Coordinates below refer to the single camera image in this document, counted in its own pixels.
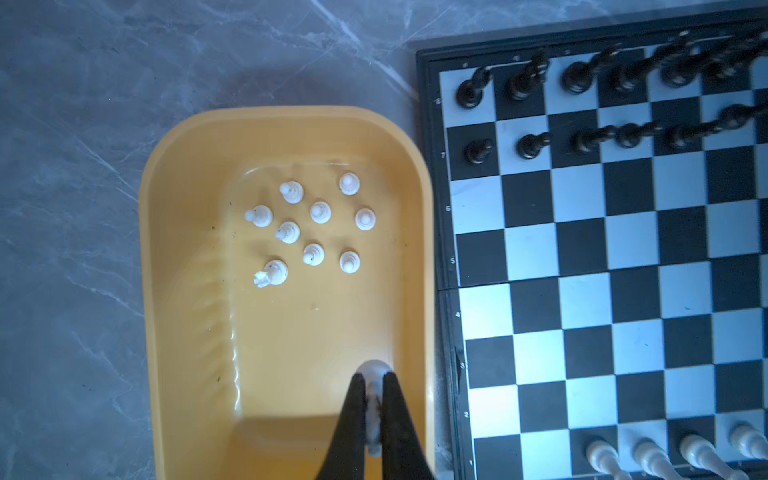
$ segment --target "chessboard border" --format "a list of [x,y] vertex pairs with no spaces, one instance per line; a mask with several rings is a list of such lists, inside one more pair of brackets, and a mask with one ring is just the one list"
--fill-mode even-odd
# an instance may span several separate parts
[[[458,301],[458,271],[451,214],[448,150],[442,122],[439,74],[460,68],[477,68],[509,62],[510,51],[546,47],[549,55],[591,53],[617,41],[624,48],[666,43],[681,30],[696,29],[697,36],[732,35],[734,31],[755,28],[768,20],[768,7],[738,8],[690,16],[643,20],[622,25],[605,25],[576,31],[545,32],[518,38],[483,41],[474,44],[427,48],[416,52],[416,71],[422,119],[423,154],[432,178],[435,197],[435,280],[438,290],[438,331],[442,337],[445,376],[448,387],[449,418],[455,480],[475,480],[472,464],[473,439],[468,418],[468,377],[465,368],[464,337]],[[689,478],[716,480],[711,472],[686,471]],[[752,479],[768,478],[768,461],[750,461]]]

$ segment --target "gray marble countertop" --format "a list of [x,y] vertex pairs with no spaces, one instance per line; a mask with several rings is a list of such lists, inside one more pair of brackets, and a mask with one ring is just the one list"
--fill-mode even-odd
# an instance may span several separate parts
[[[419,142],[418,48],[728,7],[703,3],[5,2],[0,477],[154,478],[137,192],[175,124],[213,108],[347,104]],[[437,468],[449,477],[443,383]]]

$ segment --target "chessboard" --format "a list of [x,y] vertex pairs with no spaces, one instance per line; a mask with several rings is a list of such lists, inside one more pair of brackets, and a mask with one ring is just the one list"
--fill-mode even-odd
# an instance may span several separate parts
[[748,37],[767,25],[759,8],[417,54],[457,479],[596,477],[594,439],[636,478],[641,439],[711,476],[678,450],[692,433],[768,477],[728,439],[766,431],[768,35]]

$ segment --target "white square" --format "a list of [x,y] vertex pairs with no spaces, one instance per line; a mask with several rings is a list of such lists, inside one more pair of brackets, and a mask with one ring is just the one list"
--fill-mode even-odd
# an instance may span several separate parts
[[768,306],[768,255],[760,255],[760,285],[763,301],[762,306]]
[[519,333],[513,338],[518,385],[565,380],[562,330]]
[[768,57],[759,57],[750,68],[752,89],[768,88]]
[[525,135],[539,135],[549,131],[546,115],[540,117],[510,118],[496,122],[498,169],[502,175],[523,174],[552,168],[551,149],[544,147],[536,158],[518,155],[518,141]]
[[555,168],[552,171],[554,221],[605,217],[605,186],[600,164]]
[[469,389],[468,395],[472,438],[483,439],[520,433],[517,385]]
[[659,284],[662,318],[712,312],[712,275],[709,262],[661,266]]
[[616,375],[664,369],[664,325],[660,319],[615,323],[612,335]]
[[564,329],[611,325],[611,276],[609,273],[561,276],[560,317]]
[[611,270],[659,263],[656,212],[608,217],[605,233]]
[[760,432],[765,433],[765,411],[746,410],[744,412],[718,413],[715,415],[715,450],[725,462],[738,462],[748,459],[730,444],[730,433],[742,423],[748,423]]
[[520,447],[525,480],[571,477],[571,435],[568,430],[523,433]]
[[460,288],[458,301],[462,306],[464,340],[513,333],[512,304],[507,283]]
[[715,363],[763,359],[763,309],[712,314]]
[[667,451],[667,420],[621,423],[618,429],[619,466],[625,472],[640,472],[642,468],[632,458],[634,447],[643,440],[653,440]]
[[468,178],[451,182],[453,233],[484,232],[504,228],[502,178]]
[[463,108],[456,102],[456,91],[459,85],[464,80],[470,79],[475,70],[477,68],[440,72],[440,103],[442,105],[442,122],[445,128],[496,121],[493,80],[483,88],[482,100],[477,107]]
[[664,371],[668,419],[715,413],[715,366],[687,366]]
[[507,274],[510,280],[557,276],[558,235],[554,223],[504,230]]
[[[650,57],[656,47],[646,47],[645,56]],[[698,48],[692,48],[691,53],[698,52]],[[701,80],[695,78],[688,85],[680,88],[666,86],[661,81],[661,68],[657,68],[647,76],[648,98],[650,101],[675,100],[677,98],[698,97],[701,95]]]
[[[646,124],[650,121],[650,104],[618,105],[598,110],[598,123],[601,127],[614,125],[617,129],[626,124]],[[606,141],[600,145],[603,163],[654,156],[654,139],[643,138],[639,145],[632,148],[619,147],[615,141]]]
[[759,225],[757,200],[707,205],[710,258],[759,252]]
[[755,145],[755,174],[758,198],[768,198],[768,144]]
[[547,81],[544,83],[544,101],[547,113],[562,114],[567,111],[595,110],[598,108],[598,83],[580,95],[573,95],[563,89],[560,79],[563,72],[575,61],[590,61],[592,53],[550,58]]
[[618,423],[616,377],[592,376],[565,381],[568,428],[586,429]]
[[656,210],[707,204],[707,167],[703,151],[654,158]]
[[[716,120],[720,112],[733,104],[752,105],[752,91],[731,91],[724,94],[704,95],[701,98],[701,121]],[[719,134],[704,137],[704,150],[743,147],[755,143],[754,120],[736,130],[723,130]]]

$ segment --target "yellow plastic tray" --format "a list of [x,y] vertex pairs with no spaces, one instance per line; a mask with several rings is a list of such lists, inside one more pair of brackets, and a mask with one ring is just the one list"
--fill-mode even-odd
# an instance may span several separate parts
[[[355,172],[360,192],[341,193]],[[278,186],[294,179],[304,199]],[[311,221],[322,199],[331,220]],[[243,218],[266,204],[272,225]],[[371,207],[371,231],[354,214]],[[195,115],[152,152],[139,200],[147,358],[160,480],[314,478],[355,368],[398,374],[434,465],[432,189],[392,122],[350,107],[236,108]],[[301,238],[274,238],[285,220]],[[319,266],[303,248],[325,247]],[[347,248],[361,267],[339,268]],[[280,258],[288,280],[253,274]],[[366,460],[366,477],[381,462]]]

